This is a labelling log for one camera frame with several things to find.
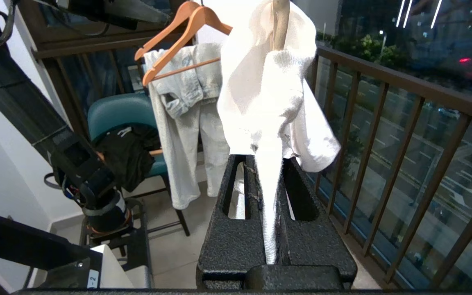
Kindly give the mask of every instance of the wooden hanger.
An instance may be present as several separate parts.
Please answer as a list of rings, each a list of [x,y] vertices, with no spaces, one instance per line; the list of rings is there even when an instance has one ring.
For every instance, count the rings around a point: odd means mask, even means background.
[[[185,32],[183,33],[182,37],[176,43],[174,43],[174,45],[172,45],[172,47],[167,50],[167,52],[165,52],[165,54],[154,63],[154,65],[152,65],[152,69],[148,70],[145,73],[142,81],[143,86],[147,86],[149,82],[168,77],[169,75],[174,75],[176,73],[181,73],[186,70],[194,69],[203,65],[211,64],[212,62],[219,61],[220,58],[214,58],[196,65],[191,65],[182,69],[178,69],[176,71],[156,76],[157,73],[159,73],[163,69],[163,67],[165,67],[165,65],[167,65],[172,60],[172,58],[174,58],[174,56],[176,56],[178,51],[182,49],[187,44],[187,42],[189,42],[204,25],[208,25],[212,28],[215,28],[216,30],[219,30],[225,35],[229,35],[232,30],[232,27],[223,24],[220,21],[220,19],[212,9],[204,6],[196,8],[191,17],[189,18],[189,24],[187,25],[187,28],[185,29]]]
[[[283,50],[289,25],[290,0],[273,0],[272,50]]]
[[[143,54],[150,51],[150,49],[154,48],[158,43],[160,43],[163,39],[165,39],[172,31],[178,28],[183,22],[185,22],[194,12],[196,8],[200,7],[200,5],[194,1],[185,1],[176,11],[176,16],[166,28],[164,28],[158,35],[154,36],[150,39],[147,43],[143,45],[142,48],[139,48],[134,55],[134,60],[138,60],[143,57]]]

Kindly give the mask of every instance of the car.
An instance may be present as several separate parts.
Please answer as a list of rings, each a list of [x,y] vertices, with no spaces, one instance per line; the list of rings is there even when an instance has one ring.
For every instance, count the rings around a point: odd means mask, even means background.
[[[460,118],[460,112],[457,111],[457,110],[448,109],[448,108],[438,108],[438,112],[441,115],[447,116],[447,117],[452,118],[452,119]]]

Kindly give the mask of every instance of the chair backrest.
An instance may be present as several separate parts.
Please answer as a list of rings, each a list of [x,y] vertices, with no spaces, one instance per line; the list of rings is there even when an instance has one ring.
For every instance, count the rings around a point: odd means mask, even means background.
[[[129,123],[139,123],[157,128],[150,98],[144,93],[114,95],[96,101],[88,109],[86,117],[90,140],[104,132]]]

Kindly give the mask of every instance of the orange wooden hanger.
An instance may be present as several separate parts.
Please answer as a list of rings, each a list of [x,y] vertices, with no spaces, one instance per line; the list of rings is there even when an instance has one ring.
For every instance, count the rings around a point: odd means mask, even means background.
[[[150,39],[147,43],[143,45],[142,48],[139,48],[134,55],[134,60],[138,60],[143,57],[143,54],[147,53],[160,43],[163,39],[165,39],[173,30],[178,28],[183,22],[185,22],[194,12],[196,8],[200,7],[200,5],[194,1],[185,1],[176,11],[176,16],[165,29],[159,32],[158,35],[154,36]]]
[[[212,28],[215,28],[216,30],[219,30],[225,35],[229,35],[232,30],[232,27],[223,24],[220,21],[220,19],[212,9],[204,6],[196,8],[193,14],[191,15],[191,18],[189,18],[189,24],[187,25],[187,28],[185,29],[185,32],[183,33],[182,37],[176,43],[174,43],[174,45],[172,45],[172,47],[167,50],[167,52],[165,52],[165,54],[154,63],[154,65],[152,65],[152,69],[148,70],[145,73],[145,75],[143,76],[143,86],[147,86],[147,84],[149,84],[149,82],[151,81],[168,77],[169,75],[174,75],[176,73],[181,73],[186,70],[194,69],[202,65],[211,64],[212,62],[220,60],[220,58],[214,58],[196,65],[191,65],[182,69],[178,69],[176,71],[156,76],[157,73],[159,73],[163,69],[163,67],[165,67],[165,65],[167,65],[172,60],[172,58],[174,58],[174,56],[176,56],[178,51],[182,49],[187,44],[187,42],[189,42],[204,25],[208,25]]]

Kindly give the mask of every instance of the light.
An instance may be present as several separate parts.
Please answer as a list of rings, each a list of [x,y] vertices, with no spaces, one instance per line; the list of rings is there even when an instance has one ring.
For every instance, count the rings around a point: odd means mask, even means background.
[[[438,5],[436,6],[436,11],[434,13],[433,22],[431,23],[431,28],[434,27],[434,23],[436,22],[436,17],[438,16],[438,11],[440,10],[440,5],[442,5],[442,0],[438,1]]]
[[[409,0],[409,6],[407,7],[407,13],[405,14],[405,20],[403,21],[403,28],[405,28],[405,25],[407,24],[407,18],[409,17],[412,3],[413,3],[413,0]]]
[[[398,25],[399,25],[399,21],[402,17],[402,11],[403,11],[403,6],[405,5],[405,0],[402,0],[402,4],[400,6],[400,12],[398,14],[398,20],[397,20],[397,28],[398,28]]]

